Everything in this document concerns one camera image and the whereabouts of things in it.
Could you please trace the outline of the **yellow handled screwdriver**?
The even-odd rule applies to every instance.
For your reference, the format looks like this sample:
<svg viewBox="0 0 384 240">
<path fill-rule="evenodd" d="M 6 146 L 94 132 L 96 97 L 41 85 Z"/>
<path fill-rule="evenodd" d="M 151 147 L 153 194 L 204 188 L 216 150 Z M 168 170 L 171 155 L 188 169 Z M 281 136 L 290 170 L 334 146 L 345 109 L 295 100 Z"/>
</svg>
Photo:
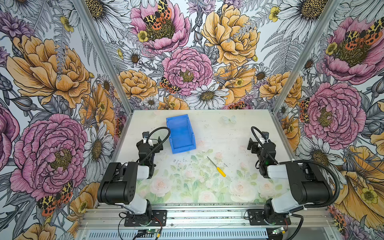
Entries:
<svg viewBox="0 0 384 240">
<path fill-rule="evenodd" d="M 226 174 L 221 170 L 221 168 L 219 168 L 209 157 L 207 157 L 207 159 L 215 166 L 216 170 L 219 172 L 219 174 L 222 176 L 222 177 L 226 177 Z"/>
</svg>

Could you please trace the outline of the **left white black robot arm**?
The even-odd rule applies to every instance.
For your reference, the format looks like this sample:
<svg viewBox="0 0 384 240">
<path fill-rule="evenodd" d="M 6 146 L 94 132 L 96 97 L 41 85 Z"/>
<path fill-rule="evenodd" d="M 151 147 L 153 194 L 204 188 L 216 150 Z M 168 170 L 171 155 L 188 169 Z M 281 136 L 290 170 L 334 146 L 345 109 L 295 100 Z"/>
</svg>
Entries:
<svg viewBox="0 0 384 240">
<path fill-rule="evenodd" d="M 137 143 L 139 159 L 135 162 L 110 163 L 100 183 L 97 200 L 127 211 L 128 226 L 148 226 L 155 219 L 149 200 L 136 193 L 138 180 L 151 179 L 155 172 L 155 154 L 163 150 L 161 138 L 151 139 L 151 133 L 144 132 Z"/>
</svg>

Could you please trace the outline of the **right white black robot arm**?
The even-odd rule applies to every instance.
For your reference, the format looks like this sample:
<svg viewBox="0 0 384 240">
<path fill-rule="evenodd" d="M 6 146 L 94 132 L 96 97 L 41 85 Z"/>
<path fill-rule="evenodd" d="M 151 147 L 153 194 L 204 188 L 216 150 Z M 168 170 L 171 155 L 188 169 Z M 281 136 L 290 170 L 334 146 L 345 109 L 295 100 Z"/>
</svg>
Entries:
<svg viewBox="0 0 384 240">
<path fill-rule="evenodd" d="M 324 208 L 335 202 L 341 191 L 337 175 L 327 166 L 312 160 L 278 162 L 276 144 L 269 133 L 251 127 L 253 138 L 247 149 L 256 154 L 256 169 L 265 179 L 287 180 L 289 191 L 266 201 L 263 210 L 249 210 L 250 223 L 284 224 L 295 212 L 307 208 Z"/>
</svg>

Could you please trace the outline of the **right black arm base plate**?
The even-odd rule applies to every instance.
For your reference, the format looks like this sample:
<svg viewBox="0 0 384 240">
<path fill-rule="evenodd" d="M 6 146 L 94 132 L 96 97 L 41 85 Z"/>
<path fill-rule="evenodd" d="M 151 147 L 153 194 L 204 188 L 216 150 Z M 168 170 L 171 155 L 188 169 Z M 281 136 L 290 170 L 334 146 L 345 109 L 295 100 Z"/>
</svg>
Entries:
<svg viewBox="0 0 384 240">
<path fill-rule="evenodd" d="M 248 220 L 251 226 L 289 226 L 290 217 L 287 214 L 277 214 L 275 212 L 266 213 L 262 209 L 247 210 Z"/>
</svg>

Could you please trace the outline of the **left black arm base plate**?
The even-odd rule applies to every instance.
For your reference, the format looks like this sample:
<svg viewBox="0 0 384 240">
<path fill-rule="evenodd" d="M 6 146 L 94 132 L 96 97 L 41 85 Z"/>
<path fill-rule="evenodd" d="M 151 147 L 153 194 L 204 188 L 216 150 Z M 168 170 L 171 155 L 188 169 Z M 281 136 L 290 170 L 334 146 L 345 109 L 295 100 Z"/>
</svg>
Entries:
<svg viewBox="0 0 384 240">
<path fill-rule="evenodd" d="M 166 210 L 152 210 L 152 214 L 143 215 L 127 214 L 124 222 L 125 227 L 164 227 L 167 222 Z"/>
</svg>

